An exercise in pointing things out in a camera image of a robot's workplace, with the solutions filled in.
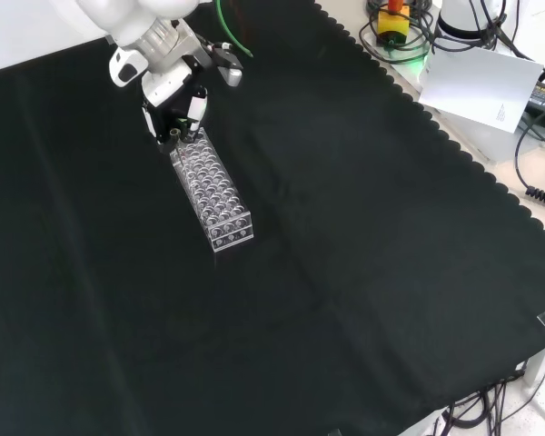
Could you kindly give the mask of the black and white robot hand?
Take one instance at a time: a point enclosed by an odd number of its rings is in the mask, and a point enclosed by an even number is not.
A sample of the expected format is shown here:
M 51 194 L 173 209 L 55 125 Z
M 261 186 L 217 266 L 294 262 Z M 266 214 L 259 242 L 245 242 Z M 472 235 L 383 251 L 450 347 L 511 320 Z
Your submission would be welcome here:
M 132 45 L 117 48 L 109 71 L 118 87 L 141 80 L 144 120 L 159 151 L 170 154 L 199 132 L 208 94 L 198 78 L 212 61 L 188 25 L 166 24 L 158 22 Z

